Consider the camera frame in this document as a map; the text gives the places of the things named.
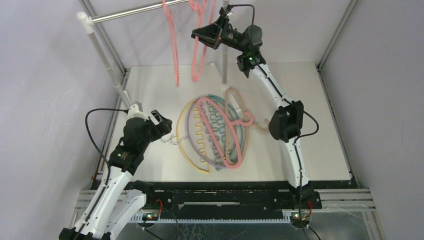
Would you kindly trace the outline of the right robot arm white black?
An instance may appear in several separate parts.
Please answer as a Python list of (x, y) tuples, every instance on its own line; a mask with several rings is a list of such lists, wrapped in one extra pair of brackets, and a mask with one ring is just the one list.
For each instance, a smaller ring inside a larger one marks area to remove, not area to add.
[(225, 45), (240, 51), (241, 55), (236, 58), (239, 70), (247, 78), (256, 78), (265, 87), (272, 104), (275, 105), (268, 130), (270, 135), (280, 142), (280, 149), (285, 158), (291, 190), (289, 203), (295, 208), (302, 208), (314, 192), (300, 150), (304, 104), (289, 97), (272, 75), (260, 51), (262, 36), (262, 29), (254, 24), (239, 32), (232, 27), (230, 19), (225, 15), (219, 16), (209, 25), (194, 29), (191, 33), (193, 39), (198, 39), (214, 50)]

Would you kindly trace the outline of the beige plastic hanger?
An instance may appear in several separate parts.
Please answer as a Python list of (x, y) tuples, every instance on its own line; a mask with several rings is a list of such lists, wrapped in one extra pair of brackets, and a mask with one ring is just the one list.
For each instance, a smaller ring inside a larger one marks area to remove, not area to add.
[[(241, 119), (244, 122), (248, 121), (248, 118), (244, 115), (245, 111), (248, 111), (247, 107), (246, 107), (246, 103), (241, 95), (241, 93), (235, 89), (235, 88), (229, 88), (225, 91), (224, 93), (224, 111), (226, 114), (228, 114), (231, 110), (231, 108), (234, 108), (234, 111), (236, 113), (237, 118), (236, 119)], [(255, 128), (256, 130), (258, 130), (260, 133), (262, 134), (268, 134), (269, 133), (269, 128), (268, 128), (268, 124), (269, 124), (269, 120), (265, 119), (263, 121), (264, 125), (259, 124), (258, 122), (254, 121), (253, 125), (245, 128), (243, 126), (240, 125), (236, 125), (235, 129), (237, 127), (240, 127), (240, 133), (243, 134), (242, 137), (238, 137), (241, 147), (245, 148), (245, 150), (243, 151), (243, 155), (245, 157), (246, 152), (247, 152), (247, 147), (249, 145), (249, 141), (250, 141), (250, 129), (251, 128)], [(229, 129), (225, 130), (225, 132), (227, 134), (231, 133)], [(229, 147), (229, 150), (227, 151), (230, 154), (230, 158), (233, 162), (235, 162), (237, 160), (237, 153), (235, 150), (235, 141), (234, 138), (231, 134), (231, 136), (229, 137), (229, 140), (225, 141), (225, 147)]]

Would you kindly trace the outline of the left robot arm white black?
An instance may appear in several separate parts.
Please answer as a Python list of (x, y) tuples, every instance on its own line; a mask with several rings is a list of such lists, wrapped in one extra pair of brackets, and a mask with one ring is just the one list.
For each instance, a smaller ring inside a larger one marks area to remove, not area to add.
[(155, 205), (153, 184), (141, 180), (135, 181), (127, 197), (116, 204), (144, 160), (149, 144), (169, 134), (173, 122), (155, 109), (151, 114), (158, 123), (154, 123), (136, 105), (125, 113), (123, 136), (106, 161), (101, 184), (80, 219), (71, 228), (62, 229), (60, 240), (115, 240), (138, 210)]

